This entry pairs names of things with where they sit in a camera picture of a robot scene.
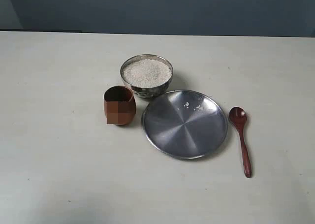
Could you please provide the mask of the dark red wooden spoon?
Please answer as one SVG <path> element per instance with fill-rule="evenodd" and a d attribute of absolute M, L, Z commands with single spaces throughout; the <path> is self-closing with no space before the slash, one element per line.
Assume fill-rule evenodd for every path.
<path fill-rule="evenodd" d="M 244 128 L 247 122 L 247 115 L 240 107 L 233 107 L 229 112 L 229 119 L 238 131 L 241 143 L 241 152 L 243 160 L 244 174 L 247 178 L 252 177 L 252 167 L 250 162 L 249 153 L 244 139 Z"/>

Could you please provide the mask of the steel bowl of rice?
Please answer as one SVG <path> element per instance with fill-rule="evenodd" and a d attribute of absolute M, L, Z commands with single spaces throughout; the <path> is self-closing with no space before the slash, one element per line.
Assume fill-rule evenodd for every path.
<path fill-rule="evenodd" d="M 120 69 L 124 85 L 141 98 L 153 98 L 165 93 L 173 72 L 173 66 L 167 59 L 153 54 L 131 57 Z"/>

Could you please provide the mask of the brown wooden cup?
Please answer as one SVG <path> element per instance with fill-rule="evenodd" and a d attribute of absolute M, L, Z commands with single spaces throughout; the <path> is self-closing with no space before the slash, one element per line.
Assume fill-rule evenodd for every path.
<path fill-rule="evenodd" d="M 130 124 L 136 114 L 136 103 L 131 89 L 113 86 L 104 93 L 104 113 L 110 125 Z"/>

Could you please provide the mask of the round steel plate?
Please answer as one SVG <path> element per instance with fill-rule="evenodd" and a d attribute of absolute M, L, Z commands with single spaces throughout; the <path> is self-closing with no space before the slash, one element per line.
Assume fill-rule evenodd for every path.
<path fill-rule="evenodd" d="M 215 153 L 228 132 L 222 108 L 209 96 L 192 90 L 159 95 L 147 105 L 141 124 L 156 149 L 181 160 Z"/>

